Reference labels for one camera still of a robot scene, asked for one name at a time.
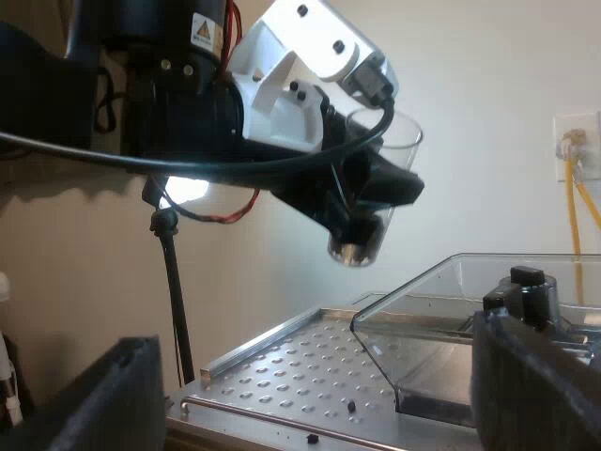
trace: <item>yellow cable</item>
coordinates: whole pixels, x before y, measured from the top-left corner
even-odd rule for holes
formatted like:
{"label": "yellow cable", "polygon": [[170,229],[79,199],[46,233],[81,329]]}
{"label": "yellow cable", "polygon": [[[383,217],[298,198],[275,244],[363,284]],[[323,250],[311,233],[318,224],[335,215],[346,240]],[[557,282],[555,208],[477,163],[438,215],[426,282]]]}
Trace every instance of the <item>yellow cable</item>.
{"label": "yellow cable", "polygon": [[[574,202],[574,176],[572,166],[572,155],[568,155],[565,161],[565,192],[567,194],[567,209],[570,216],[570,227],[572,229],[572,245],[574,254],[580,256],[580,233],[578,231],[578,217],[576,216],[576,203]],[[575,262],[576,277],[576,299],[578,305],[584,305],[584,295],[582,289],[582,264]]]}
{"label": "yellow cable", "polygon": [[580,192],[580,195],[582,196],[582,200],[584,200],[584,203],[589,208],[589,211],[591,212],[591,215],[593,216],[594,221],[597,223],[597,227],[599,227],[599,229],[601,229],[601,214],[599,214],[599,210],[597,209],[597,206],[594,204],[593,198],[591,197],[591,193],[589,193],[589,190],[587,189],[586,185],[582,182],[577,183],[576,187],[578,188],[578,191]]}
{"label": "yellow cable", "polygon": [[574,176],[572,175],[571,156],[565,161],[565,192],[567,194],[567,209],[570,216],[572,228],[572,246],[574,254],[580,255],[580,234],[578,232],[578,218],[576,216],[576,204],[574,203]]}

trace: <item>electrical outlet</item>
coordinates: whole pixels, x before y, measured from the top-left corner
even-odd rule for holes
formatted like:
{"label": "electrical outlet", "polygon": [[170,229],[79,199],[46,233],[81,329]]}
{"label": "electrical outlet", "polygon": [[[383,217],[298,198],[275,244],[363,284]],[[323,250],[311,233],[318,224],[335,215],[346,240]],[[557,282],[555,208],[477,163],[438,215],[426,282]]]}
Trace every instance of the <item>electrical outlet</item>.
{"label": "electrical outlet", "polygon": [[[574,129],[582,129],[586,132],[587,143],[580,148],[582,156],[580,174],[585,180],[601,179],[601,112],[555,116],[553,125],[554,155],[566,133]],[[565,162],[557,157],[555,157],[555,177],[557,181],[565,181]]]}

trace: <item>wall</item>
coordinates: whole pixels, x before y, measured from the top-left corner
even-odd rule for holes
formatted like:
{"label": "wall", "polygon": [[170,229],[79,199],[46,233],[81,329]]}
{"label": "wall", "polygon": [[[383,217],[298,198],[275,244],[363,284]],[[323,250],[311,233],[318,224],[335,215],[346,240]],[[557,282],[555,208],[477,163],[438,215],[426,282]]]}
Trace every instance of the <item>wall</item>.
{"label": "wall", "polygon": [[[248,24],[269,2],[239,3]],[[551,120],[601,105],[601,3],[333,3],[391,57],[398,105],[425,130],[414,168],[426,189],[396,213],[378,262],[361,271],[331,261],[327,234],[270,194],[238,225],[182,221],[177,249],[197,368],[312,305],[395,288],[451,254],[571,251]],[[165,386],[174,390],[168,291],[147,230],[151,209],[139,200],[143,181],[82,184],[4,194],[0,270],[13,299],[0,306],[1,327],[21,347],[37,400],[136,334],[160,336]],[[114,189],[97,193],[102,187]],[[229,211],[249,195],[211,187],[197,208]],[[599,252],[593,222],[578,211],[583,248]]]}

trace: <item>warning label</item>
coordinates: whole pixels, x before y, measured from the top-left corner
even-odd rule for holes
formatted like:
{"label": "warning label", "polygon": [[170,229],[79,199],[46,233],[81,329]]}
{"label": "warning label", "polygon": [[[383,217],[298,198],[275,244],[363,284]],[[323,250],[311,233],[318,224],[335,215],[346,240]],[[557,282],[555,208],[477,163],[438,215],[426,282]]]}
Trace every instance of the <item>warning label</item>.
{"label": "warning label", "polygon": [[201,27],[198,29],[196,33],[201,38],[204,38],[206,41],[211,42],[210,31],[208,31],[207,21],[204,21]]}
{"label": "warning label", "polygon": [[192,45],[220,57],[223,48],[223,30],[210,18],[195,12],[192,19],[190,42]]}

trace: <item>metal rail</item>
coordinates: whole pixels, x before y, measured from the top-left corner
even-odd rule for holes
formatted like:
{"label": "metal rail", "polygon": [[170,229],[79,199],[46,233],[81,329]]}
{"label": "metal rail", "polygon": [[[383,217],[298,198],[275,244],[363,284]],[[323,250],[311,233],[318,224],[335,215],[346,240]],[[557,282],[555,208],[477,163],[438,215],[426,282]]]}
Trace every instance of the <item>metal rail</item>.
{"label": "metal rail", "polygon": [[188,405],[193,404],[195,406],[206,407],[209,409],[215,409],[218,411],[233,413],[234,415],[246,416],[248,418],[253,418],[254,420],[265,421],[267,423],[272,423],[274,425],[284,426],[286,428],[294,428],[304,430],[310,434],[320,435],[324,437],[329,437],[334,440],[340,440],[341,442],[352,443],[358,446],[364,446],[370,449],[376,449],[378,451],[406,451],[403,448],[398,448],[396,446],[391,446],[383,443],[372,442],[371,440],[361,439],[359,437],[354,437],[352,435],[347,435],[341,432],[336,432],[334,430],[320,428],[316,426],[307,425],[306,423],[301,423],[295,420],[286,420],[284,418],[278,418],[276,416],[266,415],[264,413],[259,412],[251,412],[241,409],[239,407],[227,406],[215,401],[209,401],[207,399],[203,399],[201,397],[184,397],[181,399],[181,410],[184,413],[188,413]]}

